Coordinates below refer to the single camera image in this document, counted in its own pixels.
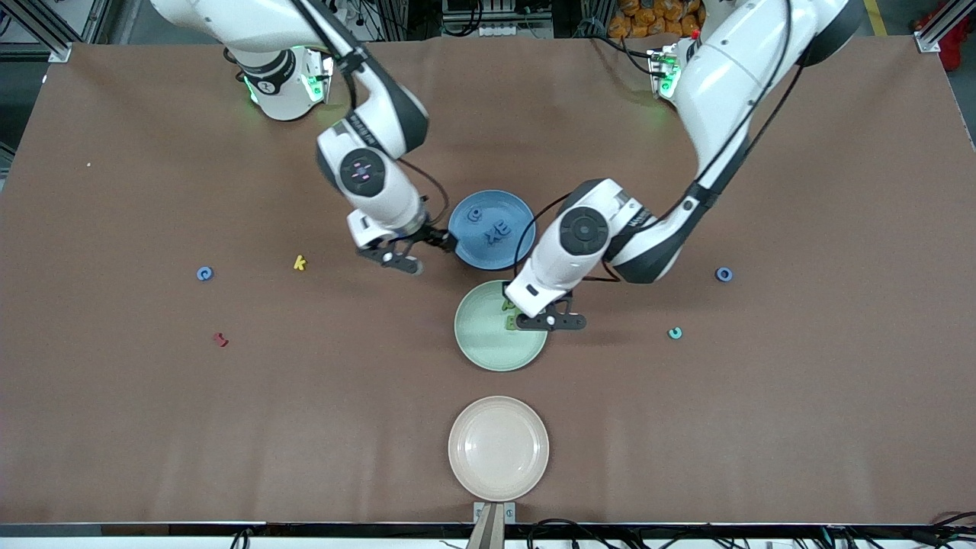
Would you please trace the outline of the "blue plate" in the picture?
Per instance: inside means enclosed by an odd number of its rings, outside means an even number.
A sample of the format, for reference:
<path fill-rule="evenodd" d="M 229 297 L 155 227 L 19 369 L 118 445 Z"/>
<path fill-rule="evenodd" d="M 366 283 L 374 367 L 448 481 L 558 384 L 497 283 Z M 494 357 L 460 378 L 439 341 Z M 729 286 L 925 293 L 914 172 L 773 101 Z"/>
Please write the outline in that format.
<path fill-rule="evenodd" d="M 480 223 L 467 221 L 467 212 L 473 207 L 483 209 L 484 217 Z M 457 237 L 454 254 L 477 270 L 509 270 L 515 261 L 524 259 L 532 249 L 535 226 L 530 222 L 533 216 L 527 203 L 512 192 L 474 192 L 454 208 L 449 219 L 448 228 Z M 484 233 L 499 220 L 509 224 L 510 234 L 495 246 L 488 246 Z"/>

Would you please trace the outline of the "light green plate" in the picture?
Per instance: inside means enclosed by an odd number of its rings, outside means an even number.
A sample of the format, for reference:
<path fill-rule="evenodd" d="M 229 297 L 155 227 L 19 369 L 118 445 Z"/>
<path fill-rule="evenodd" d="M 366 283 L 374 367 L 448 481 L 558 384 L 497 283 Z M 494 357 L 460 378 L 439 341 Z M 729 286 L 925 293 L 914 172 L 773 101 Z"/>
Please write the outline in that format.
<path fill-rule="evenodd" d="M 503 281 L 479 284 L 461 299 L 454 313 L 454 340 L 468 361 L 492 372 L 518 371 L 546 346 L 544 331 L 509 331 L 506 317 L 517 309 L 502 310 Z"/>

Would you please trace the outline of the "beige plate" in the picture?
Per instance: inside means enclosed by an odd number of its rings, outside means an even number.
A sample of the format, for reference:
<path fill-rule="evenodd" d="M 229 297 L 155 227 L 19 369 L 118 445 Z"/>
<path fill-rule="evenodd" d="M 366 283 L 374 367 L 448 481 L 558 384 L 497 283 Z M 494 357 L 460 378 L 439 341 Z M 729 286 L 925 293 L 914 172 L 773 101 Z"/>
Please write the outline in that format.
<path fill-rule="evenodd" d="M 479 501 L 513 502 L 541 482 L 550 462 L 550 437 L 528 404 L 486 396 L 454 420 L 448 460 L 459 484 Z"/>

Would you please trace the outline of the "white power strip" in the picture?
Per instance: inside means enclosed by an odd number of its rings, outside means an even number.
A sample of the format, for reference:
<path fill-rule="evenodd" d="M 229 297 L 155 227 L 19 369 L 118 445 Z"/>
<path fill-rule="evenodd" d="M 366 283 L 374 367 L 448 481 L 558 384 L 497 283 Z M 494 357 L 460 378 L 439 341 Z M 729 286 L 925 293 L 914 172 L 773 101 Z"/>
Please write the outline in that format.
<path fill-rule="evenodd" d="M 536 39 L 554 38 L 554 29 L 548 20 L 483 22 L 477 29 L 477 37 L 526 36 Z"/>

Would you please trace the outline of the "orange objects pile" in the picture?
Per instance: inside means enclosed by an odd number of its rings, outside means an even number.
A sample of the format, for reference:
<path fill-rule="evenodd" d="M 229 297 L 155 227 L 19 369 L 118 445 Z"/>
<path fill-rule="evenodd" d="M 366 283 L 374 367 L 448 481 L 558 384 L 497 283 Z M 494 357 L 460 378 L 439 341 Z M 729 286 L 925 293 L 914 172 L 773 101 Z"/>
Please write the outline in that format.
<path fill-rule="evenodd" d="M 701 0 L 618 0 L 606 33 L 613 40 L 658 34 L 686 37 L 700 31 L 706 17 Z"/>

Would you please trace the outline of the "red object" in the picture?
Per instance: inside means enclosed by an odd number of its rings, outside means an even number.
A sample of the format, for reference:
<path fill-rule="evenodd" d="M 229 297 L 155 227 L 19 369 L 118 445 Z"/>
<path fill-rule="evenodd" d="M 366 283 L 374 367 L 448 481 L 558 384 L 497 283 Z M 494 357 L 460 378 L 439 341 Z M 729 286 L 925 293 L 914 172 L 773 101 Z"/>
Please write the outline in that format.
<path fill-rule="evenodd" d="M 940 0 L 937 11 L 945 0 Z M 962 47 L 967 41 L 969 41 L 969 36 L 976 31 L 976 15 L 973 15 L 973 11 L 976 11 L 976 0 L 968 0 L 965 5 L 967 8 L 967 14 L 962 18 L 959 23 L 952 28 L 951 31 L 939 42 L 940 51 L 938 53 L 938 58 L 942 64 L 942 68 L 945 72 L 955 72 L 962 65 Z M 925 15 L 921 18 L 915 25 L 914 31 L 920 29 L 927 18 L 934 13 L 931 11 L 930 14 Z"/>

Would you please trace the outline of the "tan upright post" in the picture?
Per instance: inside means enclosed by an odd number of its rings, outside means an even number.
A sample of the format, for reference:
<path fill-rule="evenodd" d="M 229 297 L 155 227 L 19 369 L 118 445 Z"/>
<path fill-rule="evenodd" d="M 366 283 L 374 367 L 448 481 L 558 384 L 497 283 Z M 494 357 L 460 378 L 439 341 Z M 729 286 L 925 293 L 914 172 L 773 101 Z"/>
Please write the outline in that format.
<path fill-rule="evenodd" d="M 484 504 L 477 514 L 466 549 L 505 549 L 506 509 L 501 502 Z"/>

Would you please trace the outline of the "aluminium frame post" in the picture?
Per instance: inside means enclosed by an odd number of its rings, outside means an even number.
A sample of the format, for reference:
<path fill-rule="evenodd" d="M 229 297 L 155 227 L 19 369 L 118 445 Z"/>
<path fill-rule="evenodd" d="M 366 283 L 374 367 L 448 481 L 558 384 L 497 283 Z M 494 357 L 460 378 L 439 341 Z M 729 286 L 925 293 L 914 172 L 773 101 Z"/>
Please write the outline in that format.
<path fill-rule="evenodd" d="M 918 52 L 937 53 L 940 51 L 939 42 L 954 28 L 967 14 L 965 5 L 968 0 L 945 0 L 937 11 L 934 11 L 920 29 L 913 32 Z"/>
<path fill-rule="evenodd" d="M 71 45 L 81 40 L 75 30 L 44 0 L 18 0 L 24 11 L 22 27 L 27 28 L 51 52 L 49 62 L 66 63 Z"/>

